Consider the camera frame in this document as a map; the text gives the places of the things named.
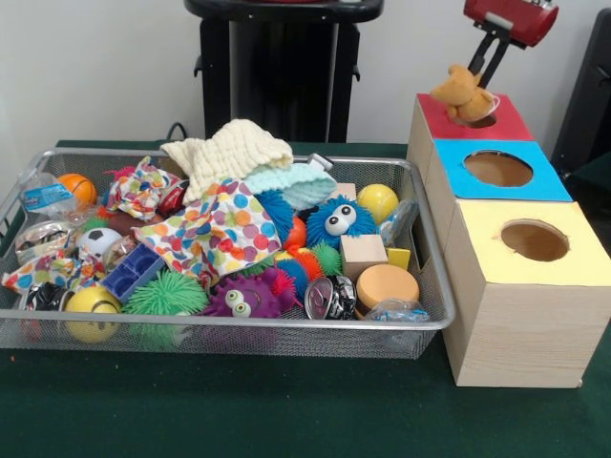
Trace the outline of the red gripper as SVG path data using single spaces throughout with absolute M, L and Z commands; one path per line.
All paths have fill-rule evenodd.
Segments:
M 473 76 L 480 74 L 487 50 L 498 42 L 480 78 L 480 87 L 486 89 L 511 42 L 521 48 L 536 46 L 555 24 L 559 7 L 553 1 L 467 0 L 463 13 L 487 31 L 468 66 Z M 496 36 L 499 33 L 507 36 Z

